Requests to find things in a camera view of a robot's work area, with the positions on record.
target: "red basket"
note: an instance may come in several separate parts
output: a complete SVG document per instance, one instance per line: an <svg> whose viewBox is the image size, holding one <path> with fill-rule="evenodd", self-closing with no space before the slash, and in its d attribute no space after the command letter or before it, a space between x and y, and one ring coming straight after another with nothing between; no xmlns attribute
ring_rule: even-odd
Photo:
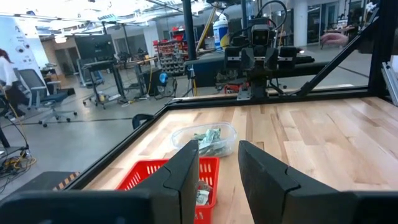
<svg viewBox="0 0 398 224"><path fill-rule="evenodd" d="M151 161L138 161L129 171L127 176L116 188L117 190L130 190L145 178L149 177L164 165L168 159L157 159ZM216 205L218 169L220 159L217 157L199 158L199 179L204 180L213 187L209 194L209 205L197 206L195 208L195 224L210 224L211 212Z"/></svg>

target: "concrete floor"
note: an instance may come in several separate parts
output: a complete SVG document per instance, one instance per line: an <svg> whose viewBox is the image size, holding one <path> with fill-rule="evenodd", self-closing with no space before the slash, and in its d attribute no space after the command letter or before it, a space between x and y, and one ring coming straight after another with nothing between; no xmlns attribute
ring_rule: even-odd
<svg viewBox="0 0 398 224"><path fill-rule="evenodd" d="M325 47L320 50L318 46L311 46L306 49L306 54L315 57L316 61L322 62L331 60L341 49L336 47ZM370 68L371 55L361 55L354 52L350 55L339 68L336 68L320 85L367 85ZM121 72L124 85L128 86L132 82L134 74ZM298 88L313 76L284 78L284 82L289 88ZM99 87L105 93L116 93L113 76L105 74L105 84ZM177 96L182 96L187 90L187 79L178 78ZM58 110L75 110L77 117L72 118L71 123L62 121L57 123L55 120L49 123L47 128L37 124L39 118L48 113L47 110L27 111L24 122L24 130L27 135L32 155L37 158L37 163L31 169L7 185L0 199L9 195L37 175L46 171L83 171L94 163L112 147L121 142L126 136L131 134L131 119L138 113L153 114L170 100L164 98L155 100L153 98L133 103L122 108L116 102L107 105L106 110L102 107L95 107L88 104L84 107L81 99L90 95L92 90L79 87L76 79L69 78L67 87L74 87L76 95L67 98ZM215 88L200 88L199 95L217 94ZM23 146L24 141L14 126L11 126L4 118L0 123L8 141L12 146Z"/></svg>

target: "blue office chair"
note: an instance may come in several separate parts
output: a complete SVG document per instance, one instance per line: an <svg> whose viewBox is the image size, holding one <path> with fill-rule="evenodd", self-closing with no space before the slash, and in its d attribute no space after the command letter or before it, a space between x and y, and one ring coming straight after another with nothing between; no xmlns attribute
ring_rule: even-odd
<svg viewBox="0 0 398 224"><path fill-rule="evenodd" d="M55 107L60 105L64 99L68 97L67 92L57 93L57 86L60 81L48 82L48 85L54 85L54 94L49 95L46 84L42 81L39 75L33 69L18 70L21 79L28 87L29 94L29 105L34 105L38 108L50 108L52 112L39 120L39 124L43 124L43 127L47 127L47 121L51 118L59 120L60 118L66 118L67 122L70 122L70 118L64 114L73 113L77 115L76 111L56 111Z"/></svg>

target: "person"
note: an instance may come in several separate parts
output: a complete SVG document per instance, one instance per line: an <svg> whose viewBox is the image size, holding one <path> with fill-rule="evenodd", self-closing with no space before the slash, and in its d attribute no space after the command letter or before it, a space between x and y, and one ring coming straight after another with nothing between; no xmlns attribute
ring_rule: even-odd
<svg viewBox="0 0 398 224"><path fill-rule="evenodd" d="M323 44L336 44L336 45L346 45L349 42L349 38L346 35L339 33L328 33L321 36L321 42Z"/></svg>
<svg viewBox="0 0 398 224"><path fill-rule="evenodd" d="M7 52L3 49L0 49L0 83L9 104L13 107L16 115L22 119L25 113L18 108L18 104L28 105L29 99L19 89L20 83L12 68L12 62Z"/></svg>

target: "wooden table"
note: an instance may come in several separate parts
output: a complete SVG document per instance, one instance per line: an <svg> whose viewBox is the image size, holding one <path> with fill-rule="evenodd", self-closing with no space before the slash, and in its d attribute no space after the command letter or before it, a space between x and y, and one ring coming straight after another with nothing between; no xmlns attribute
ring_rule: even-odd
<svg viewBox="0 0 398 224"><path fill-rule="evenodd" d="M221 160L213 223L253 223L239 174L241 139L337 190L398 189L398 109L379 98L168 111L85 189L114 189L136 161L171 157L174 131L219 121L238 139Z"/></svg>

